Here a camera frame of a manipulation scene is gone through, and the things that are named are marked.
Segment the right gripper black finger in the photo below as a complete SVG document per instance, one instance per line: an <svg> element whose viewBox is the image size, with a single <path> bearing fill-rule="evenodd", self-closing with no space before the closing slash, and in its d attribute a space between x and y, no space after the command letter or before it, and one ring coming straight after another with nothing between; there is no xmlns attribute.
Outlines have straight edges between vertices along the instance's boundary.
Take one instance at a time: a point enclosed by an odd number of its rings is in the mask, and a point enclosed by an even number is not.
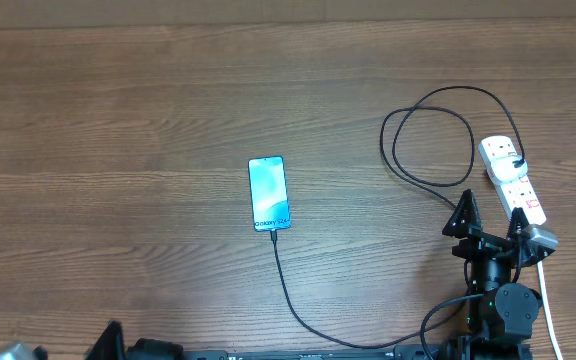
<svg viewBox="0 0 576 360"><path fill-rule="evenodd" d="M465 190L454 212L442 229L442 234L458 239L478 237L483 231L482 221L474 193Z"/></svg>
<svg viewBox="0 0 576 360"><path fill-rule="evenodd" d="M517 238L524 228L529 225L529 221L521 207L515 207L511 212L507 238Z"/></svg>

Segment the Samsung Galaxy smartphone blue screen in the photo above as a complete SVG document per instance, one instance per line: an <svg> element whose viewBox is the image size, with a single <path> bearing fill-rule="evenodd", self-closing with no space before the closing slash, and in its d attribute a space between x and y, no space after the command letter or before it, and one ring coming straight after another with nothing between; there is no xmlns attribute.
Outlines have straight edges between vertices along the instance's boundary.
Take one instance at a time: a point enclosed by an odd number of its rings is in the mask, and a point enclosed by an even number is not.
<svg viewBox="0 0 576 360"><path fill-rule="evenodd" d="M290 228L291 211L284 158L254 158L248 161L253 227L257 232Z"/></svg>

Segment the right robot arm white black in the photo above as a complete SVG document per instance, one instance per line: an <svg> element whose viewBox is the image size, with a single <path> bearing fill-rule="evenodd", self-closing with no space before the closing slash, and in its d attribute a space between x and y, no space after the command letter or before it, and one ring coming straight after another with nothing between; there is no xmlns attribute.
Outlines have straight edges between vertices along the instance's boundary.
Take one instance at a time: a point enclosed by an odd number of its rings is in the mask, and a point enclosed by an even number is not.
<svg viewBox="0 0 576 360"><path fill-rule="evenodd" d="M550 256L557 236L531 224L524 210L511 212L504 237L486 233L474 193L462 193L442 230L459 243L452 254L470 267L467 280L467 333L446 340L439 359L530 359L533 323L543 306L542 295L519 282L521 271Z"/></svg>

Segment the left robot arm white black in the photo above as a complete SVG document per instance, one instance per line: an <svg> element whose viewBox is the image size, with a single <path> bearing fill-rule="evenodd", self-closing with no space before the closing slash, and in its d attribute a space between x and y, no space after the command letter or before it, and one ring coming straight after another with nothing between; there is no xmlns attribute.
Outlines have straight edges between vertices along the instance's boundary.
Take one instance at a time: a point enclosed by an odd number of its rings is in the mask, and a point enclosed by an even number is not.
<svg viewBox="0 0 576 360"><path fill-rule="evenodd" d="M121 323L110 321L85 360L183 360L183 352L182 345L146 338L126 347Z"/></svg>

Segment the white charger plug adapter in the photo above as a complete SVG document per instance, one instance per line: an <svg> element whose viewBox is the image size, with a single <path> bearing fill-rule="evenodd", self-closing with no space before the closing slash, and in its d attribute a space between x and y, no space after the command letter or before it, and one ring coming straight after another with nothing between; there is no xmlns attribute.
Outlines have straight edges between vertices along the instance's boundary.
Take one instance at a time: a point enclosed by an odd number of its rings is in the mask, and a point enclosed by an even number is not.
<svg viewBox="0 0 576 360"><path fill-rule="evenodd" d="M515 181L527 172L527 162L517 154L494 158L489 166L489 175L495 184Z"/></svg>

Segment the white power strip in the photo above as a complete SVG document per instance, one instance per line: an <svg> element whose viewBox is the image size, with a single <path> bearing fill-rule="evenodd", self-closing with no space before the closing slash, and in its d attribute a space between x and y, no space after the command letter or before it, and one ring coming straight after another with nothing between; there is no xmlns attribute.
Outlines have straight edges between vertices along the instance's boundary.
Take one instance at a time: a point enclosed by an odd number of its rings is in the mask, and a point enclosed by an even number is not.
<svg viewBox="0 0 576 360"><path fill-rule="evenodd" d="M521 156L507 136L484 138L478 145L478 150L491 181L489 166L492 159L512 154ZM515 207L521 207L530 224L543 225L546 222L543 207L527 174L509 183L495 184L493 181L492 183L508 218L511 218L511 212Z"/></svg>

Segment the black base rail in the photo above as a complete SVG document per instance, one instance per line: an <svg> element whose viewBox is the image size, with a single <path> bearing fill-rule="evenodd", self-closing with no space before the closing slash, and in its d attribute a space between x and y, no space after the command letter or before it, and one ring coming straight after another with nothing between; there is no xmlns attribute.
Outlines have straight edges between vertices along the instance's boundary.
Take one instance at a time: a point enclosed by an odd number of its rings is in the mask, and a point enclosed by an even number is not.
<svg viewBox="0 0 576 360"><path fill-rule="evenodd" d="M448 357L441 355L441 347L429 345L432 359L533 359L528 345L523 345L520 353L513 351L510 355L495 354L494 352L474 355L457 355ZM270 352L243 352L234 353L226 351L189 351L184 350L182 359L185 360L428 360L421 345L397 345L392 349L377 350L312 350L312 351L270 351Z"/></svg>

